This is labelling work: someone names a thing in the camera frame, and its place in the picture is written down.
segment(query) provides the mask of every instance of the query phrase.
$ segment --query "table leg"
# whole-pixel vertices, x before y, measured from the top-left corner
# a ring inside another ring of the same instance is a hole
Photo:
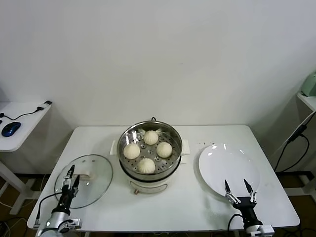
[[[10,210],[11,215],[16,215],[19,213],[23,203],[27,199],[39,199],[41,192],[34,192],[31,190],[35,179],[29,179],[27,183],[23,183],[16,175],[9,170],[3,163],[0,162],[0,176],[6,181],[4,186],[0,189],[0,196],[3,194],[4,190],[10,184],[20,195],[15,201],[13,207]]]

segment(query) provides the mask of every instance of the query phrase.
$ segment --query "black cable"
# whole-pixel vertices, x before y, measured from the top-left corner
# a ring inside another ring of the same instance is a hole
[[[289,141],[287,141],[286,144],[285,144],[285,146],[283,147],[283,150],[282,150],[282,152],[281,152],[281,155],[280,155],[280,157],[279,157],[278,160],[277,160],[276,167],[275,167],[275,171],[277,170],[277,166],[278,166],[278,164],[279,164],[279,162],[280,162],[280,160],[281,160],[281,158],[282,158],[282,156],[283,156],[283,153],[284,153],[284,151],[285,151],[285,149],[286,149],[286,147],[287,147],[288,144],[289,144]]]
[[[229,236],[229,228],[230,228],[230,226],[231,226],[231,222],[232,222],[232,220],[234,219],[234,217],[236,217],[236,216],[240,216],[240,217],[242,218],[242,215],[240,215],[240,214],[234,214],[234,215],[230,218],[230,220],[229,220],[229,222],[228,222],[228,226],[227,226],[227,236]]]
[[[50,198],[50,197],[53,197],[53,196],[56,196],[56,195],[58,195],[58,194],[62,194],[62,192],[48,195],[48,196],[44,197],[44,198],[39,202],[39,210],[38,210],[38,213],[37,213],[37,215],[36,215],[36,220],[39,220],[39,219],[40,219],[40,206],[41,206],[41,203],[42,203],[45,199]]]
[[[24,116],[24,115],[32,115],[32,114],[36,113],[37,111],[39,111],[39,109],[36,109],[34,112],[31,112],[31,113],[22,114],[22,115],[20,115],[20,116],[18,116],[18,117],[16,117],[16,118],[10,118],[10,117],[7,116],[7,115],[3,115],[3,117],[6,117],[6,118],[8,118],[8,119],[10,119],[10,120],[17,120],[18,118],[20,118],[20,117],[22,117],[22,116]]]
[[[296,166],[296,165],[304,158],[304,156],[306,155],[306,153],[307,153],[307,151],[308,151],[308,149],[309,149],[309,147],[310,147],[310,142],[309,142],[308,138],[307,138],[306,136],[304,136],[303,134],[301,134],[300,137],[305,138],[305,140],[307,141],[307,147],[306,147],[306,149],[305,149],[304,154],[303,154],[303,155],[301,156],[301,158],[299,158],[299,160],[298,160],[297,162],[295,162],[292,166],[286,168],[285,170],[281,171],[280,173],[285,172],[285,171],[287,171],[288,169],[290,169],[290,168]]]

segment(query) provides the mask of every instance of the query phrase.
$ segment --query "computer mouse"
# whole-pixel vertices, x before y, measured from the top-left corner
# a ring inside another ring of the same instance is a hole
[[[16,130],[19,129],[19,127],[21,126],[20,122],[12,122],[12,123],[8,123],[6,126],[4,126],[4,128],[2,129],[2,136],[3,137],[10,137],[12,136]]]

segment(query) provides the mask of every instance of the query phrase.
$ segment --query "white table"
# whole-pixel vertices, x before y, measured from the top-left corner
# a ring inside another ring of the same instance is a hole
[[[17,103],[8,102],[0,103],[0,113],[4,113],[10,118],[16,118],[21,114],[30,113],[36,110],[36,108],[41,105],[41,102],[27,102],[27,103]],[[29,134],[33,131],[38,122],[50,109],[48,106],[42,111],[38,111],[32,115],[25,115],[21,118],[15,120],[21,123],[20,128],[10,137],[3,137],[0,135],[0,152],[13,152],[20,148],[24,141],[28,138]],[[2,123],[0,124],[0,131],[8,123],[13,122],[8,118],[0,118]],[[16,215],[24,200],[26,199],[38,199],[40,192],[34,192],[31,190],[31,186],[35,182],[35,179],[29,179],[26,184],[24,184],[15,174],[9,170],[2,162],[0,162],[0,176],[6,181],[6,183],[0,189],[0,196],[3,194],[8,184],[13,186],[20,195],[15,201],[13,207],[10,210],[11,215]]]
[[[302,95],[301,93],[297,94],[297,97],[306,104],[313,112],[316,111],[316,97],[307,97]],[[308,196],[310,195],[313,200],[316,202],[316,178],[309,180],[306,175],[300,175],[300,179],[302,180],[304,187],[302,188],[288,188],[285,189],[288,196]]]
[[[54,193],[55,180],[64,166],[88,154],[106,156],[112,163],[114,176],[108,191],[94,204],[71,209],[72,218],[81,218],[86,232],[180,232],[226,230],[228,220],[237,210],[214,194],[197,170],[198,156],[212,142],[234,144],[248,153],[259,167],[258,218],[273,227],[297,226],[300,219],[278,181],[266,156],[247,126],[175,126],[183,139],[189,140],[188,162],[181,164],[172,185],[158,194],[134,194],[119,160],[110,156],[113,140],[127,129],[125,126],[78,127],[59,158],[41,196]],[[40,222],[50,217],[55,198],[43,202]],[[29,219],[33,228],[39,201]],[[231,229],[240,230],[242,219],[235,218]]]

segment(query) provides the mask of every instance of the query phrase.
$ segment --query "steamer tray with holes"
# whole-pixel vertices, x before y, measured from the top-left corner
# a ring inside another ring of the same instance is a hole
[[[154,145],[145,144],[143,138],[146,131],[156,131],[158,141]],[[168,158],[157,155],[156,147],[161,142],[172,146],[172,154]],[[127,159],[123,154],[126,145],[135,143],[140,148],[140,155],[135,159]],[[170,125],[160,121],[144,121],[128,128],[118,140],[117,155],[123,171],[139,182],[157,182],[170,176],[179,166],[181,160],[182,140],[179,133]],[[143,158],[154,161],[156,169],[152,174],[141,173],[137,166]]]

